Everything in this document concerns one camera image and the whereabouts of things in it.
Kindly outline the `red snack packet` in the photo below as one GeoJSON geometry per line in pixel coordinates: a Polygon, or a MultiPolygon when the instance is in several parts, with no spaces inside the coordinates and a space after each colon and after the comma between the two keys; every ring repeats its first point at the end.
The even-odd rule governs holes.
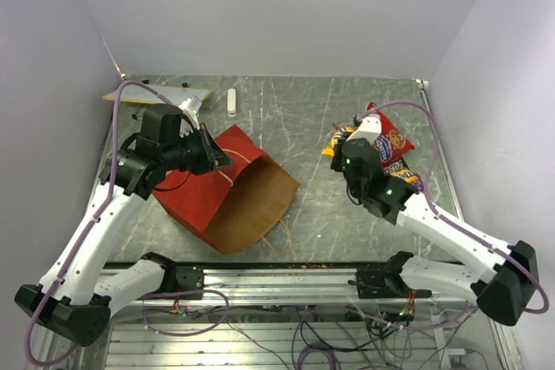
{"type": "Polygon", "coordinates": [[[382,132],[373,143],[383,166],[390,165],[396,159],[415,149],[412,142],[402,134],[393,122],[381,111],[376,112],[380,117],[382,132]]]}

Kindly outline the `red brown paper bag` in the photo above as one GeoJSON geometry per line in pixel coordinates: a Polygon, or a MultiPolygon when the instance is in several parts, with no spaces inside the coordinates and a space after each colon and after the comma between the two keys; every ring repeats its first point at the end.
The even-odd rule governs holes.
{"type": "Polygon", "coordinates": [[[153,191],[166,213],[223,255],[244,250],[283,221],[300,183],[237,125],[216,143],[233,165],[200,176],[173,171],[153,191]]]}

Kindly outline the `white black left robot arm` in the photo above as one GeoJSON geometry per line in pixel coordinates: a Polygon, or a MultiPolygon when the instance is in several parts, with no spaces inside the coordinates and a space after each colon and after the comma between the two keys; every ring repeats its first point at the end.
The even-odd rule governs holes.
{"type": "Polygon", "coordinates": [[[95,198],[68,246],[39,283],[16,292],[16,304],[35,323],[87,347],[129,303],[142,296],[167,298],[176,290],[176,266],[153,252],[117,275],[100,278],[116,234],[167,174],[204,175],[232,163],[195,114],[175,105],[148,106],[140,131],[101,171],[95,198]]]}

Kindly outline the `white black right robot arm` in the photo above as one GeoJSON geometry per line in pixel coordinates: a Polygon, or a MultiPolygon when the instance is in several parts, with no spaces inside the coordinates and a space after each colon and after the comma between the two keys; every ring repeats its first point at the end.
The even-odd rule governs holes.
{"type": "Polygon", "coordinates": [[[502,325],[517,324],[539,281],[536,250],[529,243],[509,244],[429,203],[414,185],[383,171],[366,139],[340,139],[330,167],[343,175],[354,204],[425,237],[457,260],[429,261],[408,252],[392,256],[382,276],[389,295],[435,291],[470,302],[502,325]]]}

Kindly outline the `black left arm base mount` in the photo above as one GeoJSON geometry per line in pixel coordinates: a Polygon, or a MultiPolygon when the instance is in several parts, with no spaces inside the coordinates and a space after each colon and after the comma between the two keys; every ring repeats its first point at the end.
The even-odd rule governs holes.
{"type": "Polygon", "coordinates": [[[183,266],[176,263],[164,265],[160,286],[143,299],[178,298],[187,301],[201,300],[204,289],[204,273],[197,266],[183,266]]]}

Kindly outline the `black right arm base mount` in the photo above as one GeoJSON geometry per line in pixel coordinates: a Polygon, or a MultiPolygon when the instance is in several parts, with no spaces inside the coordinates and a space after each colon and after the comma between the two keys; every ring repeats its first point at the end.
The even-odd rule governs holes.
{"type": "Polygon", "coordinates": [[[364,263],[348,285],[356,288],[359,299],[408,298],[411,289],[400,272],[400,267],[387,263],[364,263]]]}

